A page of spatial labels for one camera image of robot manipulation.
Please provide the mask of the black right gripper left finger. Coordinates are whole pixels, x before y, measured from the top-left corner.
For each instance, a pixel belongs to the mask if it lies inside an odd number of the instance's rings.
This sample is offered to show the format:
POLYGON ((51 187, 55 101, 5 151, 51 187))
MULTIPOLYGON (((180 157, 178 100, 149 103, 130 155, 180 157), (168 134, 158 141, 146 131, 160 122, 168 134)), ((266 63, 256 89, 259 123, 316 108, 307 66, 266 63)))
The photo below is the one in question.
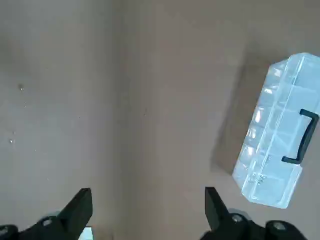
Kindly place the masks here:
POLYGON ((82 188, 56 215, 47 216, 19 231, 13 224, 0 226, 2 240, 77 240, 93 215, 92 191, 82 188))

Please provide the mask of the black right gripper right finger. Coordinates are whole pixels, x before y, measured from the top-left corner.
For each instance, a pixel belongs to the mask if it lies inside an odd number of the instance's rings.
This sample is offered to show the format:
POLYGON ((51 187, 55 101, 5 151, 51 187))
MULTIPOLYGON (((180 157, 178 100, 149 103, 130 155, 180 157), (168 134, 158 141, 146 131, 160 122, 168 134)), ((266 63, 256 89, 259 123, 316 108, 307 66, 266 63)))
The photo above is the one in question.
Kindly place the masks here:
POLYGON ((256 224, 240 213, 229 212, 214 187, 205 188, 205 215, 210 230, 202 240, 305 240, 306 237, 291 223, 282 220, 256 224))

